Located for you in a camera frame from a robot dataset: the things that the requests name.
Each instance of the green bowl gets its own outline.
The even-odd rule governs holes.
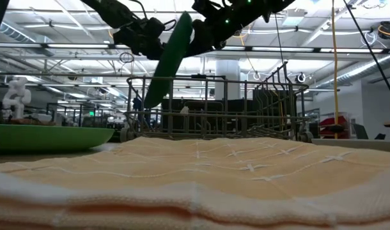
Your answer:
[[[106,143],[110,128],[0,125],[0,151],[73,151]]]

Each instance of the metal frame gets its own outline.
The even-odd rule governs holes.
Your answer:
[[[277,74],[278,79],[279,70],[286,68],[285,63],[282,68],[278,68],[272,74],[272,78],[274,79],[274,75]],[[136,96],[144,101],[145,99],[145,88],[142,89],[142,92],[139,92],[132,85],[132,81],[134,79],[141,79],[143,81],[143,85],[146,82],[150,81],[149,77],[130,77],[127,80],[129,84],[129,96],[127,100],[127,111],[125,112],[127,123],[129,124],[130,131],[134,132],[136,136],[145,136],[145,137],[160,137],[160,138],[168,138],[168,139],[213,139],[220,137],[227,138],[247,138],[247,137],[275,137],[280,139],[295,139],[298,140],[298,131],[297,125],[300,124],[300,129],[305,126],[306,119],[305,117],[298,117],[297,111],[295,108],[296,98],[303,95],[304,91],[309,88],[309,86],[305,84],[294,84],[290,80],[286,83],[280,82],[251,82],[251,81],[240,81],[240,80],[221,80],[221,79],[189,79],[189,78],[172,78],[172,77],[157,77],[157,80],[169,81],[170,91],[168,98],[168,108],[164,110],[153,110],[150,109],[146,111],[144,109],[144,103],[141,104],[140,111],[133,111],[131,108],[132,103],[132,92],[136,94]],[[223,101],[215,101],[209,100],[207,95],[206,98],[202,101],[194,101],[190,103],[203,104],[203,111],[189,111],[188,114],[182,114],[180,111],[175,111],[172,108],[173,101],[173,84],[174,81],[205,81],[205,92],[208,92],[208,85],[210,82],[223,82],[224,83],[224,100]],[[228,84],[236,83],[243,86],[245,90],[245,95],[243,97],[244,101],[244,110],[243,112],[229,112],[228,111]],[[262,102],[263,98],[259,98],[260,100],[260,108],[257,111],[248,111],[247,107],[247,88],[248,86],[254,86],[255,89],[267,89],[275,92],[276,95],[283,94],[282,98],[279,98],[276,102],[273,100],[273,96],[267,95],[266,100],[270,99],[270,103],[266,106]],[[210,104],[222,104],[222,111],[208,111],[208,105]],[[274,112],[274,108],[280,108],[280,106],[284,103],[290,104],[290,110],[286,111],[286,114],[290,114],[290,116],[276,116]],[[141,120],[136,121],[135,117],[141,115]],[[168,119],[168,127],[157,128],[151,127],[145,122],[144,115],[155,115],[161,116],[162,119]],[[183,117],[183,125],[182,129],[173,127],[173,120],[175,117]],[[194,123],[194,128],[191,129],[189,127],[189,120],[200,119],[200,123]],[[207,118],[215,118],[216,120],[216,130],[211,130],[211,124],[208,122]],[[238,123],[235,125],[235,131],[228,130],[228,120],[234,119],[236,122],[240,120],[242,128],[239,130]],[[255,119],[257,121],[251,128],[247,127],[247,123],[249,119]],[[222,127],[219,128],[218,123],[222,122]]]
[[[80,107],[79,108],[73,108],[73,107],[68,107],[69,105],[79,105]],[[82,123],[81,123],[81,116],[82,116],[82,110],[83,109],[93,109],[94,111],[94,116],[93,116],[93,126],[95,126],[95,114],[96,114],[96,111],[100,112],[101,111],[101,123],[103,123],[103,117],[104,117],[104,110],[102,109],[97,109],[96,107],[88,107],[88,106],[85,106],[83,104],[80,104],[80,103],[66,103],[66,104],[61,104],[61,103],[47,103],[46,105],[46,115],[49,115],[49,111],[50,111],[50,107],[52,106],[56,106],[56,107],[62,107],[64,108],[64,113],[66,114],[67,112],[67,109],[70,111],[70,112],[73,112],[73,123],[75,122],[75,112],[76,110],[79,110],[80,113],[79,113],[79,127],[82,127]],[[54,110],[52,110],[52,119],[54,120],[54,117],[55,117],[55,112]]]

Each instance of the chair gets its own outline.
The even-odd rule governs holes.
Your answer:
[[[359,125],[359,124],[352,124],[352,125],[354,128],[355,134],[357,135],[357,139],[368,140],[367,131],[366,131],[366,128],[364,126]],[[385,134],[378,134],[375,137],[375,140],[384,140],[384,139],[386,139]]]

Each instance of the towel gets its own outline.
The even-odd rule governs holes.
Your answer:
[[[390,229],[390,153],[140,137],[0,164],[0,229]]]

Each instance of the column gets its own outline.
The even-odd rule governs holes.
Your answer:
[[[217,60],[215,62],[215,75],[226,76],[229,81],[240,80],[239,60]],[[224,84],[215,83],[215,99],[222,100],[224,98]],[[236,100],[242,98],[240,96],[240,84],[228,84],[228,100]]]

